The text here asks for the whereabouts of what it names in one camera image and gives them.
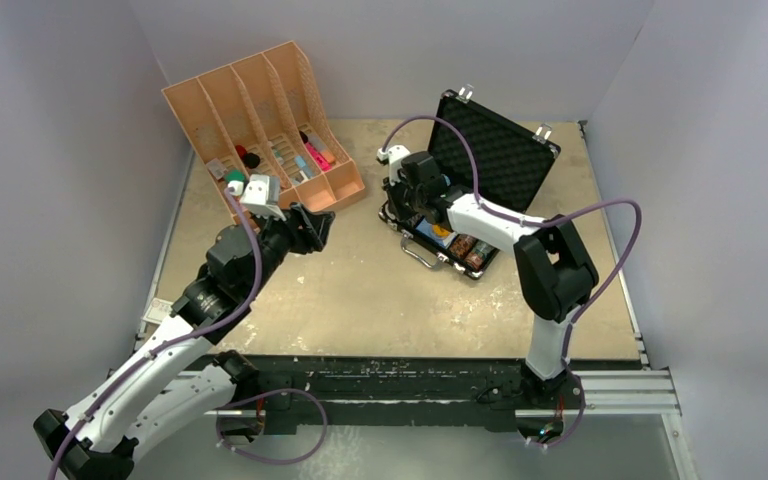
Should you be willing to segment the small white red box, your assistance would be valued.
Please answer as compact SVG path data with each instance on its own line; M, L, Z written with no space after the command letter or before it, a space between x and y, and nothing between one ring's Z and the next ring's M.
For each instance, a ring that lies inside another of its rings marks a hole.
M172 303L160 298L148 301L141 319L152 325L160 325L170 314Z

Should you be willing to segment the black poker chip case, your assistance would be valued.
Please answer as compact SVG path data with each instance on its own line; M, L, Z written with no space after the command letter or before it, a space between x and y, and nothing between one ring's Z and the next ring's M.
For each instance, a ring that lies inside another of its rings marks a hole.
M543 125L535 133L454 90L441 94L436 116L458 129L472 149L482 198L510 210L527 210L561 153L561 147L548 139L551 128ZM389 212L388 197L379 218L403 236L414 237L444 253L450 266L473 280L483 276L499 253L495 249L483 268L475 271L465 258L455 258L449 247L441 248L417 231L417 224L425 220L422 216L417 215L409 223L398 221Z

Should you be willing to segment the yellow big blind button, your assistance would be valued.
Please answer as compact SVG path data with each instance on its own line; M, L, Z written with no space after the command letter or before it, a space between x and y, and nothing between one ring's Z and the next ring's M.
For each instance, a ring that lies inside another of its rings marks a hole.
M431 233L440 240L448 238L452 234L448 229L436 224L431 226Z

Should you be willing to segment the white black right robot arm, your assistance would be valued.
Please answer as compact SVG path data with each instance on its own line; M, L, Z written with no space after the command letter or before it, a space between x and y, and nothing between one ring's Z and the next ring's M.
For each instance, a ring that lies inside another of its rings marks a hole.
M386 166L387 208L398 220L422 216L428 223L469 235L510 254L535 322L521 381L524 399L544 407L561 391L565 346L572 317L590 299L599 277L572 223L546 222L483 199L476 189L449 182L426 152L402 145L379 150Z

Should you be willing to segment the black orange chip row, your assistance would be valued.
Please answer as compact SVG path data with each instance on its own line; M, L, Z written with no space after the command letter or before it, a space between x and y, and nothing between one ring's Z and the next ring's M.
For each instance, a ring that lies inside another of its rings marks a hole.
M477 239L465 234L459 234L449 246L455 258L464 259L477 243Z

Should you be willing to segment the green round tape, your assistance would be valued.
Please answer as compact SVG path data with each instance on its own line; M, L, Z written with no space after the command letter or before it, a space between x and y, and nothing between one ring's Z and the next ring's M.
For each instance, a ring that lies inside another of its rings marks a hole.
M227 171L226 174L224 175L224 180L226 181L227 184L232 184L232 183L245 184L246 177L241 171L237 169L231 169Z

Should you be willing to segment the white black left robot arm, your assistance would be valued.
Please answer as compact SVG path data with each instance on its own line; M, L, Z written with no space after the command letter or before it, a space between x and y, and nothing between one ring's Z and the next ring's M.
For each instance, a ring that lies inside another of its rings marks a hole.
M291 254L324 249L335 215L300 203L220 231L193 282L151 337L83 400L47 409L33 423L51 460L49 478L125 479L160 442L209 410L244 409L270 397L303 396L328 423L310 392L264 387L260 373L235 351L217 355L194 377L179 374L251 311L275 270Z

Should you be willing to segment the pink highlighter marker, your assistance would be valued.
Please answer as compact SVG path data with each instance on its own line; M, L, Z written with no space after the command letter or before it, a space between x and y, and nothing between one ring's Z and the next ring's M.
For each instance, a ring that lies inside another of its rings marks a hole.
M299 136L320 170L329 171L335 162L335 157L327 145L315 133L299 131Z

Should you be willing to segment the peach desk organizer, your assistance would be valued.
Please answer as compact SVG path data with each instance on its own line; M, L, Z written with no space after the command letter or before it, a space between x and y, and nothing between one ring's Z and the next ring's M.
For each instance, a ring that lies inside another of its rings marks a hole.
M217 67L163 89L215 188L231 169L280 180L280 204L339 210L366 194L359 167L330 128L310 60L293 41ZM335 162L323 172L299 131L315 133ZM235 145L261 157L257 169L241 162Z

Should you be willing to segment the red green chip row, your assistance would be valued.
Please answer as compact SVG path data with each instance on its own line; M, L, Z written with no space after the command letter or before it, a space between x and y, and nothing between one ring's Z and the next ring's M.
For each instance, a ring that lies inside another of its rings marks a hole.
M464 261L473 270L479 271L483 268L487 258L495 251L495 248L487 242L477 241L469 251Z

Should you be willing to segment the blue playing card deck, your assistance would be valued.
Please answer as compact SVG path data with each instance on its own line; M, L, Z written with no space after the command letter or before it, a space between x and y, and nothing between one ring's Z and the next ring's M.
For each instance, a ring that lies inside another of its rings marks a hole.
M438 245L441 248L448 248L453 242L453 240L457 237L457 234L451 231L452 234L448 238L440 240L434 237L433 234L431 233L432 225L434 224L429 223L427 220L421 220L417 224L416 229L421 235L427 237L431 243Z

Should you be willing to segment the black red round object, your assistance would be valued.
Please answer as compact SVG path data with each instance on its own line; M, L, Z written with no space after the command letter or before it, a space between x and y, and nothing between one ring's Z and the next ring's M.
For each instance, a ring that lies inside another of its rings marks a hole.
M260 166L261 157L257 153L247 150L242 145L235 145L235 151L247 169L253 170Z

